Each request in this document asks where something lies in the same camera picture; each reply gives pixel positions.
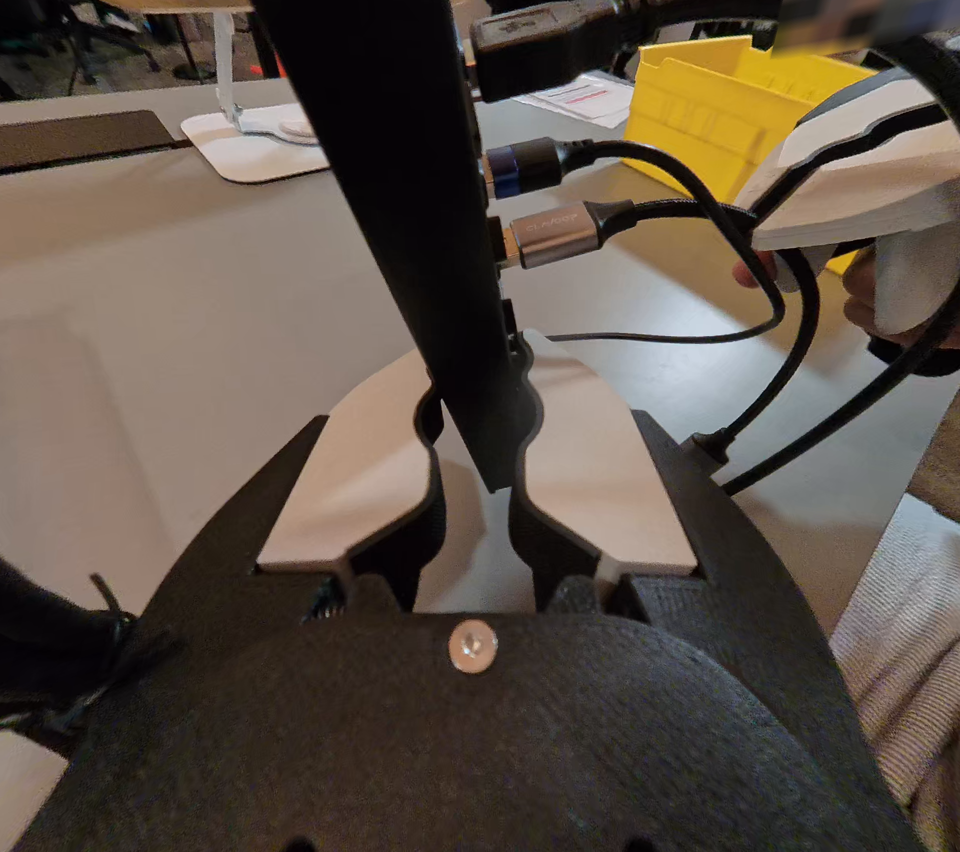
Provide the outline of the black usb hub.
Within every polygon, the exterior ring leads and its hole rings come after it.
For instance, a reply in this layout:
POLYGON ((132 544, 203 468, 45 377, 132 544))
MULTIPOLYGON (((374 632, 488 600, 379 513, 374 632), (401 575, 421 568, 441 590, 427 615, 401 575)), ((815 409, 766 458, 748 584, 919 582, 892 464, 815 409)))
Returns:
POLYGON ((532 427, 450 0, 249 0, 486 488, 532 427))

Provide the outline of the person's grey striped trousers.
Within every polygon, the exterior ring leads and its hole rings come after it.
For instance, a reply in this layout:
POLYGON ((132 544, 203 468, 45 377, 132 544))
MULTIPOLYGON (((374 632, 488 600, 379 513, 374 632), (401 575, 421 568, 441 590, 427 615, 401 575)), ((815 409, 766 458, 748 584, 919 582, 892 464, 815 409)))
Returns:
POLYGON ((928 850, 959 849, 959 527, 904 495, 830 638, 871 755, 928 850))

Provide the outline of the person's right hand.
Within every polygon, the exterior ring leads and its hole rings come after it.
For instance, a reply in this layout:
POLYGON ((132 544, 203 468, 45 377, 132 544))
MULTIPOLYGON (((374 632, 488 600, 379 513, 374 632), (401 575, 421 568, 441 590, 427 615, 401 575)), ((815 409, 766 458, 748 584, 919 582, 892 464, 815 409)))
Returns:
MULTIPOLYGON (((778 266, 776 256, 770 252, 758 253, 762 266, 771 278, 776 279, 778 266)), ((846 320, 872 338, 892 342, 906 347, 914 344, 927 329, 928 323, 920 324, 910 330, 900 333, 882 333, 876 322, 876 263, 872 248, 856 253, 853 263, 846 269, 842 282, 846 291, 844 315, 846 320)), ((732 275, 738 285, 745 289, 757 289, 760 284, 754 278, 746 264, 738 260, 733 267, 732 275)))

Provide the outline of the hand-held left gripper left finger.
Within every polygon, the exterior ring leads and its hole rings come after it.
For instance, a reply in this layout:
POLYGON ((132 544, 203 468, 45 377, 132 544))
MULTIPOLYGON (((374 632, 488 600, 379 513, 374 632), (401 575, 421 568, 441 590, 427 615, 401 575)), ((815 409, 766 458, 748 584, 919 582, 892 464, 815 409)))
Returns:
POLYGON ((441 401, 420 352, 355 386, 323 424, 257 558, 267 574, 382 577, 404 611, 445 543, 441 401))

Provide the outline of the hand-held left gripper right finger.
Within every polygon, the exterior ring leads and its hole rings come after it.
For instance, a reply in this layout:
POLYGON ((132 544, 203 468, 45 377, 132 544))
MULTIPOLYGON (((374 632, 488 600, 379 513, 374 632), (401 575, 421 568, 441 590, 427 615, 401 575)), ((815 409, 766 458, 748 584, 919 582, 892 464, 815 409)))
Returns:
POLYGON ((627 575, 686 578, 697 558, 627 402, 535 330, 518 338, 532 426, 510 488, 510 544, 545 611, 570 577, 602 601, 627 575))

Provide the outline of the black table mat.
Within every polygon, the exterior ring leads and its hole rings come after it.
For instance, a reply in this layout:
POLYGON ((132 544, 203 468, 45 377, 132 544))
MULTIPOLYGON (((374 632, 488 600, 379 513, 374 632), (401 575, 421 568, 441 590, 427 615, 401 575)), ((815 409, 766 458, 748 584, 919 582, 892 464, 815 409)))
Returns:
POLYGON ((190 148, 188 138, 174 138, 150 110, 7 123, 1 126, 1 174, 190 148))

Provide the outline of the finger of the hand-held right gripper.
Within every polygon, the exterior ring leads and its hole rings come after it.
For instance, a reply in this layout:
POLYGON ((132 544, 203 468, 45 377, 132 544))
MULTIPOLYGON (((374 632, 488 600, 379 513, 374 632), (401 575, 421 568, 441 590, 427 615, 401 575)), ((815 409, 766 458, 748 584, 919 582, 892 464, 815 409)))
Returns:
POLYGON ((804 115, 784 140, 779 163, 796 166, 877 122, 929 106, 937 110, 933 124, 941 123, 942 108, 926 87, 903 68, 885 69, 838 90, 804 115))
POLYGON ((756 250, 837 246, 958 222, 959 138, 945 119, 798 123, 750 176, 737 206, 756 250))

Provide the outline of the black office chair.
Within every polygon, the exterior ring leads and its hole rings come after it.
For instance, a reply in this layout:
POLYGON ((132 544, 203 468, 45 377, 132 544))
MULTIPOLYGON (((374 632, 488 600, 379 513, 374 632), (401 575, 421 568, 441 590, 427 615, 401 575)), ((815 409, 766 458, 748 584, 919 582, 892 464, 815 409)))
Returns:
POLYGON ((92 63, 92 44, 95 41, 142 56, 153 74, 162 71, 154 55, 133 38, 121 34, 122 29, 81 20, 66 0, 44 0, 44 4, 52 37, 56 42, 63 43, 72 57, 73 72, 67 96, 73 95, 77 80, 88 86, 95 84, 92 63))

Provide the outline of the yellow plastic bin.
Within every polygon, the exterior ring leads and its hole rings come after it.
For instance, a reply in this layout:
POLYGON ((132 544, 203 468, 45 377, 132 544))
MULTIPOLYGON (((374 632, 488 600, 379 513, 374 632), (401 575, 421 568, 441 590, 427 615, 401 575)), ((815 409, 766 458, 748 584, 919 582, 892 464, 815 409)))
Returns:
POLYGON ((746 35, 645 45, 625 139, 674 156, 734 203, 801 118, 876 73, 827 56, 773 56, 746 35))

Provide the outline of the white paper sheet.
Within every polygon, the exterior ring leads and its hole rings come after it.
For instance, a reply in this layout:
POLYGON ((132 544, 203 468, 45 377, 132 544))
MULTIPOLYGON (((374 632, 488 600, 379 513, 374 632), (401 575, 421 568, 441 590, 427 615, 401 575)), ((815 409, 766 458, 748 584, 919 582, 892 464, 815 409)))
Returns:
POLYGON ((629 118, 634 85, 606 73, 584 73, 563 86, 515 96, 514 102, 613 129, 629 118))

